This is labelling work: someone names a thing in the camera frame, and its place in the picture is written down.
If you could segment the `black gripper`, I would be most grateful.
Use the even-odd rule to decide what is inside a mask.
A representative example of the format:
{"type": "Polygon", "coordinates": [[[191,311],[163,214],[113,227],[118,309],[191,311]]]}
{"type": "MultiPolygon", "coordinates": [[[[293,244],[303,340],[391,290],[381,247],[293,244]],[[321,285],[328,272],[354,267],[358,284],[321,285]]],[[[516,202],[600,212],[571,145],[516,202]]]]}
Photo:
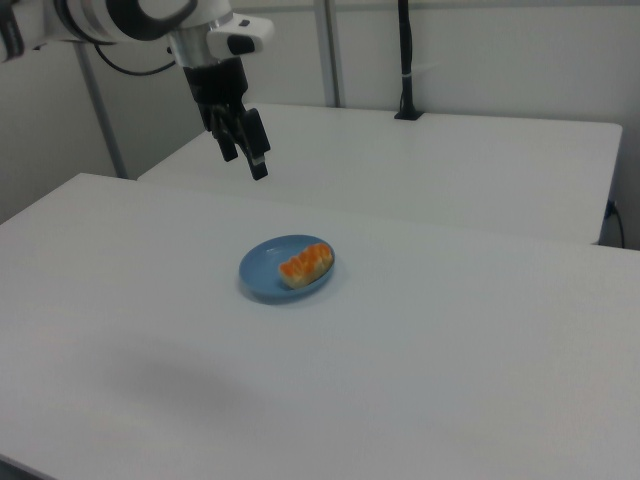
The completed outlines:
{"type": "Polygon", "coordinates": [[[247,159],[252,178],[258,181],[266,177],[265,155],[271,145],[258,110],[246,110],[243,105],[248,82],[242,60],[234,57],[215,65],[184,67],[183,72],[205,129],[217,141],[223,160],[230,162],[238,157],[237,143],[247,159]],[[236,119],[235,142],[229,124],[236,119]]]}

